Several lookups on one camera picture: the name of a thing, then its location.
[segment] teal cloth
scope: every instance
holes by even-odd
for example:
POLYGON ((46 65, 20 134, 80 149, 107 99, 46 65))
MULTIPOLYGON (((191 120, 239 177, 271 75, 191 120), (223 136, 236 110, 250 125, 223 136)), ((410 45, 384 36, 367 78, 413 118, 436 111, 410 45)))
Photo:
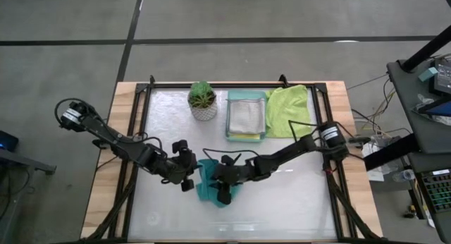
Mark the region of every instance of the teal cloth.
MULTIPOLYGON (((201 166, 199 168, 200 178, 202 182, 196 185, 197 195, 201 201, 211 200, 217 207, 225 207, 227 205, 218 201, 218 190, 210 187, 210 184, 215 183, 216 181, 212 180, 214 166, 219 164, 219 161, 215 159, 201 159, 197 161, 197 165, 201 166)), ((240 186, 234 186, 230 190, 232 194, 232 200, 236 196, 240 186)))
MULTIPOLYGON (((310 123, 307 109, 307 88, 296 85, 289 88, 277 88, 266 92, 266 137, 292 138, 288 120, 310 123)), ((311 127, 292 124, 296 137, 300 138, 311 133, 311 127)))

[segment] white table surface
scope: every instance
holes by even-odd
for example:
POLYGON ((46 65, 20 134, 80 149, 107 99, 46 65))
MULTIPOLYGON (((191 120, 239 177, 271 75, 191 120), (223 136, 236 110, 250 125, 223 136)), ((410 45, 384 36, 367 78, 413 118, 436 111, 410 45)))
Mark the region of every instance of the white table surface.
MULTIPOLYGON (((226 140, 227 89, 215 90, 218 113, 210 121, 196 120, 187 104, 188 89, 152 90, 146 132, 157 136, 172 157, 171 145, 181 139, 197 160, 202 148, 254 150, 272 154, 294 142, 266 138, 262 143, 226 140)), ((311 92, 308 108, 316 123, 311 92)), ((211 152, 220 159, 221 154, 211 152)), ((244 153, 236 164, 253 157, 244 153)), ((263 181, 247 182, 232 203, 218 208, 202 202, 196 190, 162 185, 160 176, 140 169, 130 220, 129 240, 336 240, 323 159, 311 152, 289 161, 263 181)), ((200 183, 199 173, 191 175, 200 183)))

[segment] potted succulent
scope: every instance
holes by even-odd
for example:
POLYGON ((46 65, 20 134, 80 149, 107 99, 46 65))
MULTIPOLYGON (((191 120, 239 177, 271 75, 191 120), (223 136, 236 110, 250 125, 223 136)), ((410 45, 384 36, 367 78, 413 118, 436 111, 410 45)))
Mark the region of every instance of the potted succulent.
POLYGON ((205 81, 193 83, 188 94, 188 104, 192 115, 200 121, 211 120, 218 111, 216 94, 205 81))

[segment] concrete floor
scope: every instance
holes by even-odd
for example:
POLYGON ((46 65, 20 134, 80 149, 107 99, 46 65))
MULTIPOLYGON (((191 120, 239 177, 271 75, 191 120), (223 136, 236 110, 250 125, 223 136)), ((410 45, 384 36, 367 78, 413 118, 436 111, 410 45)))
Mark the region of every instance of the concrete floor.
MULTIPOLYGON (((125 39, 135 2, 0 0, 0 41, 125 39)), ((144 0, 135 38, 436 35, 451 24, 449 8, 445 0, 144 0)), ((350 87, 384 74, 387 62, 425 43, 134 46, 124 80, 151 74, 169 81, 275 80, 284 73, 290 80, 344 80, 350 87)), ((91 136, 59 129, 53 107, 81 97, 107 117, 122 53, 122 45, 0 47, 0 130, 20 138, 19 153, 58 166, 54 176, 35 175, 17 243, 78 239, 99 151, 91 136)), ((384 82, 349 90, 352 107, 373 112, 384 82)), ((397 99, 380 125, 409 128, 397 99)), ((425 221, 400 216, 407 192, 374 197, 385 237, 440 242, 425 221)))

